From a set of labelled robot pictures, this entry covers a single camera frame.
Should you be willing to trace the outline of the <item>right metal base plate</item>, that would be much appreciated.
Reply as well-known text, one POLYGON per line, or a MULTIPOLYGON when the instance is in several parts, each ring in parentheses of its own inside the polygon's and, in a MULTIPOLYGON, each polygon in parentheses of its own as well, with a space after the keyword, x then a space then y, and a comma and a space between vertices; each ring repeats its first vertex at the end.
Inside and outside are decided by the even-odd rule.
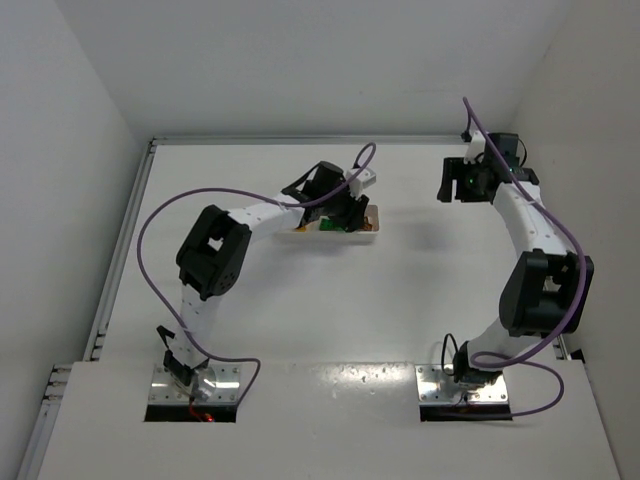
POLYGON ((491 383, 456 383, 438 364, 415 366, 420 406, 489 406, 509 405, 509 394, 503 374, 491 383))

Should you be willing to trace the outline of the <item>green lego brick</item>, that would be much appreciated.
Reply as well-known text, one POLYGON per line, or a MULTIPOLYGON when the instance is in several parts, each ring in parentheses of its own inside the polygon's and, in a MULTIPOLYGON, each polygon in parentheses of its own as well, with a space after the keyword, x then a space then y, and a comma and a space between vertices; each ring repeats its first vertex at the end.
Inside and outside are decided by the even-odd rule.
POLYGON ((318 225, 320 232, 338 232, 345 233, 346 230, 329 218, 322 218, 318 225))

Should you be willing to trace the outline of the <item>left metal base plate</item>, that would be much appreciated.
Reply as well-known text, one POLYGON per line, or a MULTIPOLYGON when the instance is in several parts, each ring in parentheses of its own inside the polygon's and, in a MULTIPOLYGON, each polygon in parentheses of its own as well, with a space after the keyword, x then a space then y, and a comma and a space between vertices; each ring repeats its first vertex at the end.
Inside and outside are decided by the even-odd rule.
POLYGON ((187 406, 235 406, 240 397, 239 366, 212 364, 196 372, 189 386, 180 383, 165 367, 156 367, 151 379, 148 404, 187 406))

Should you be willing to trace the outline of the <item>white three-compartment tray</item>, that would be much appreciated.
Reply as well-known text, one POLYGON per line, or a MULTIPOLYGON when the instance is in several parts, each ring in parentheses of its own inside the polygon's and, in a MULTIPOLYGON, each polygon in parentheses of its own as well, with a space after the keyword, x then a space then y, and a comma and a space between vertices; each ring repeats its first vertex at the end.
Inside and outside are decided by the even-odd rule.
MULTIPOLYGON (((379 218, 379 208, 375 204, 369 204, 366 208, 367 211, 374 210, 378 213, 379 218)), ((322 218, 328 218, 326 216, 321 217, 319 220, 316 220, 308 226, 312 228, 312 231, 309 233, 296 233, 294 230, 281 231, 275 234, 275 238, 280 241, 288 241, 288 242, 305 242, 305 243, 331 243, 331 244, 353 244, 353 245, 364 245, 372 243, 379 233, 368 233, 363 230, 357 230, 354 232, 320 232, 318 230, 319 222, 322 218)))

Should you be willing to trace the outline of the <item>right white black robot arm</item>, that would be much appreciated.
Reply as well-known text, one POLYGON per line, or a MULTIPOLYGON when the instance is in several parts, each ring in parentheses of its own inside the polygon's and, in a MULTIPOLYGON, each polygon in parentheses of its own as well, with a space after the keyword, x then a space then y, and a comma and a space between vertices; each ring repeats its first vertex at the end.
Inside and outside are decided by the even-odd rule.
POLYGON ((581 320, 594 275, 590 257, 555 221, 539 179, 525 167, 518 135, 466 130, 461 157, 443 161, 437 198, 443 203, 488 203, 501 216, 517 261, 499 298, 497 319, 457 348, 450 375, 468 386, 491 384, 508 366, 537 355, 581 320))

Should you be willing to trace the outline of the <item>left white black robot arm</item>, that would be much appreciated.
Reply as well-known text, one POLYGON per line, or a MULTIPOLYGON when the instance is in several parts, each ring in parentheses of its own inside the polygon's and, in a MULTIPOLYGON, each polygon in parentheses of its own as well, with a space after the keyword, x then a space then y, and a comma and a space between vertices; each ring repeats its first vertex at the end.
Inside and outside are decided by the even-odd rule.
POLYGON ((170 313, 180 329, 164 330, 164 367, 184 387, 217 355, 205 343, 212 319, 239 280, 249 247, 285 231, 295 231, 327 219, 339 232, 364 231, 370 199, 365 191, 376 181, 367 165, 345 171, 321 161, 272 197, 251 193, 254 204, 233 209, 205 207, 176 255, 182 285, 179 307, 170 313))

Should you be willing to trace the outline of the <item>brown square lego plate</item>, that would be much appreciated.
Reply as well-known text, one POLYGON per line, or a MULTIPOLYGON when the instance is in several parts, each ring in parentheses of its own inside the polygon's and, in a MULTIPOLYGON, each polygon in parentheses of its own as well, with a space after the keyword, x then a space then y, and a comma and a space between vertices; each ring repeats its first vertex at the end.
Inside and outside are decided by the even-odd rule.
POLYGON ((371 210, 366 212, 364 216, 363 230, 371 234, 379 231, 379 218, 376 211, 371 210))

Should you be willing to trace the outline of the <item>metal base plate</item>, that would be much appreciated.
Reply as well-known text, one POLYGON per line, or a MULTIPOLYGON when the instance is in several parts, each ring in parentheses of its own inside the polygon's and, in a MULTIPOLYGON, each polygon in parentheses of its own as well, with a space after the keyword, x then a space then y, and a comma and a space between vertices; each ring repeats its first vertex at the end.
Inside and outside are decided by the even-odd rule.
POLYGON ((415 366, 420 406, 489 406, 509 405, 509 394, 503 374, 491 383, 456 383, 438 364, 415 366))
POLYGON ((239 366, 212 364, 196 372, 189 386, 180 383, 165 367, 156 367, 151 379, 148 404, 187 406, 235 406, 240 397, 239 366))

